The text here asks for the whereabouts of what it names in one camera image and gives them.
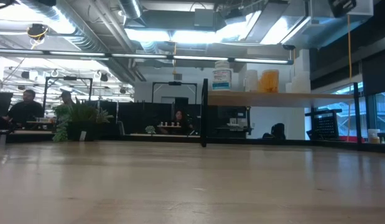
exposed ductwork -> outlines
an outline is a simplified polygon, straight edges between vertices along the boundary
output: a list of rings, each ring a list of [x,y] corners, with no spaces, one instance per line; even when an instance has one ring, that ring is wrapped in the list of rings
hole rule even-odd
[[[89,52],[109,52],[108,48],[96,36],[96,34],[85,24],[84,20],[73,10],[66,0],[57,0],[57,5],[48,7],[34,0],[19,0],[37,13],[45,15],[51,21],[66,20],[75,27],[73,33],[77,37],[68,38],[71,43],[82,51]],[[123,67],[115,59],[100,62],[114,72],[116,77],[122,82],[133,84],[134,75],[125,67]]]
[[[142,15],[142,7],[139,0],[118,0],[120,8],[128,19],[137,19]]]

person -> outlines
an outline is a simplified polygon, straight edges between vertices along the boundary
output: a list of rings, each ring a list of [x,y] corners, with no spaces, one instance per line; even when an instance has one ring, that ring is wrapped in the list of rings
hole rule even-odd
[[[62,98],[63,104],[65,105],[74,105],[75,103],[72,101],[72,95],[69,91],[63,91],[61,93],[60,98]]]
[[[25,90],[22,95],[24,101],[16,103],[7,116],[3,117],[6,121],[15,123],[26,123],[26,121],[35,121],[36,118],[44,117],[44,110],[40,103],[34,101],[36,96],[35,91]]]
[[[162,134],[189,134],[193,130],[192,124],[189,124],[187,115],[182,110],[175,112],[175,118],[171,122],[174,123],[174,126],[179,123],[181,128],[159,128]]]

woman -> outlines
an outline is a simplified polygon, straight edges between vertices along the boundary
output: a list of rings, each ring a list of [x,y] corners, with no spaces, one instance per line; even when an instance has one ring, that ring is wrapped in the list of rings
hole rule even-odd
[[[189,134],[193,130],[192,124],[188,123],[187,116],[181,110],[175,112],[175,119],[167,123],[167,125],[171,125],[172,122],[174,126],[179,123],[181,128],[159,128],[162,134]]]

glass wall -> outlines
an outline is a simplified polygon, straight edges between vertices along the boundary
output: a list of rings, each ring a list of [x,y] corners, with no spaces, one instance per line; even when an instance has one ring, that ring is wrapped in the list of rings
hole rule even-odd
[[[376,128],[385,133],[385,92],[376,94]]]
[[[359,93],[362,95],[363,83],[358,83]],[[354,86],[344,86],[339,90],[334,90],[331,94],[353,94]],[[348,103],[335,103],[328,106],[319,107],[319,110],[337,110],[341,109],[341,113],[337,113],[337,125],[339,130],[339,136],[348,135]],[[366,102],[365,97],[359,98],[359,114],[361,116],[361,133],[363,138],[368,137],[368,129],[366,124]],[[356,136],[356,123],[355,123],[355,104],[352,101],[350,104],[350,136]]]

ceiling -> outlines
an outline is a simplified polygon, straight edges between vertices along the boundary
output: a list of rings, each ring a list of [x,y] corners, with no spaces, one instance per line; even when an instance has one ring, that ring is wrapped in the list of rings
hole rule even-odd
[[[30,0],[17,0],[23,4],[28,4]],[[188,0],[140,0],[144,9],[143,16],[148,12],[156,12],[157,15],[168,14],[171,11],[177,11],[185,13],[185,15],[191,15],[196,9],[211,9],[223,18],[229,13],[232,8],[242,8],[243,14],[250,14],[254,11],[262,11],[260,16],[265,15],[265,12],[270,10],[269,2],[272,0],[235,0],[235,1],[222,1],[222,0],[202,0],[201,2],[193,2]],[[319,4],[313,5],[307,14],[307,6],[303,0],[290,0],[290,1],[277,1],[287,3],[287,7],[282,9],[273,9],[271,13],[277,14],[273,18],[268,18],[265,21],[261,21],[261,24],[267,24],[268,32],[266,35],[260,32],[252,32],[248,35],[246,40],[228,39],[221,41],[221,43],[203,43],[203,44],[183,44],[173,42],[155,42],[157,51],[162,54],[173,54],[176,50],[177,55],[200,55],[200,56],[217,56],[217,57],[248,57],[248,58],[273,58],[273,59],[289,59],[290,52],[282,48],[280,44],[277,45],[262,45],[260,41],[255,38],[259,36],[263,37],[262,41],[266,39],[269,44],[276,44],[279,36],[286,35],[290,32],[298,23],[300,23],[305,17],[312,16],[314,18],[309,23],[303,26],[286,44],[296,45],[298,48],[310,48],[321,47],[323,44],[332,41],[337,38],[337,35],[342,35],[345,27],[344,20],[332,18],[329,9]],[[104,52],[141,52],[146,53],[146,49],[142,47],[139,41],[130,40],[127,33],[124,31],[124,16],[119,6],[118,0],[57,0],[57,7],[59,10],[63,7],[66,9],[66,13],[63,16],[63,20],[67,21],[70,25],[77,24],[77,27],[81,27],[81,32],[72,33],[66,30],[67,25],[55,24],[53,22],[47,22],[47,17],[44,14],[32,10],[24,5],[9,6],[0,10],[0,48],[5,49],[31,49],[35,50],[64,50],[64,51],[80,51],[82,48],[76,44],[76,40],[83,34],[89,35],[89,40],[94,40],[96,45],[100,46],[100,49]],[[354,17],[353,28],[359,25],[359,22],[365,21],[366,17]],[[164,20],[167,24],[176,22],[174,18],[168,17]],[[46,33],[44,42],[39,45],[35,44],[35,41],[26,34],[26,30],[31,24],[40,23],[48,24],[50,30]],[[264,30],[265,27],[253,24],[254,29]],[[22,57],[9,57],[8,55],[0,55],[1,64],[4,66],[4,79],[8,78],[9,74],[13,73],[13,70],[22,61]],[[76,75],[78,77],[95,78],[94,85],[107,86],[106,89],[96,89],[93,93],[94,97],[100,95],[112,95],[120,96],[119,90],[122,83],[128,83],[134,85],[135,82],[151,82],[156,81],[158,76],[161,76],[159,80],[172,80],[173,61],[165,60],[136,60],[135,62],[122,59],[117,59],[115,62],[102,62],[92,60],[64,60],[64,59],[38,59],[27,58],[25,59],[19,70],[14,72],[8,80],[8,83],[44,83],[44,76],[51,74],[54,70],[59,71],[59,76],[63,75]],[[235,72],[239,72],[242,68],[242,63],[232,63],[231,68]],[[183,78],[191,80],[195,78],[196,81],[199,76],[196,76],[195,71],[210,70],[214,67],[214,62],[206,61],[176,61],[176,69],[183,73]],[[35,71],[39,74],[40,79],[26,80],[21,78],[22,71]],[[109,75],[108,82],[100,82],[99,75],[97,73],[107,73]],[[64,85],[84,85],[83,82],[71,83],[63,82]],[[32,86],[39,93],[42,92],[41,87]],[[3,89],[5,91],[22,92],[17,90],[16,86],[5,85]],[[132,88],[128,89],[126,95],[120,100],[129,101],[133,98]],[[86,89],[80,88],[75,90],[77,95],[87,93]]]

